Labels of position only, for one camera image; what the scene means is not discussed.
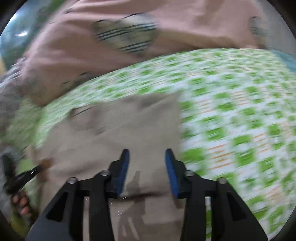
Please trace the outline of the person's left hand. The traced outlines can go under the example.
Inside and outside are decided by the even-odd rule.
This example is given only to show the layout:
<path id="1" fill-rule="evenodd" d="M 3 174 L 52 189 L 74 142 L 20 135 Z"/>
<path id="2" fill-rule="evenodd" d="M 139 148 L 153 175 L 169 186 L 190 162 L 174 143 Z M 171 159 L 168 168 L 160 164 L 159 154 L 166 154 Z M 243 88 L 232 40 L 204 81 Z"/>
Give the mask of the person's left hand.
<path id="1" fill-rule="evenodd" d="M 31 217 L 32 209 L 29 198 L 25 190 L 20 190 L 12 196 L 12 202 L 16 206 L 16 210 L 20 216 Z"/>

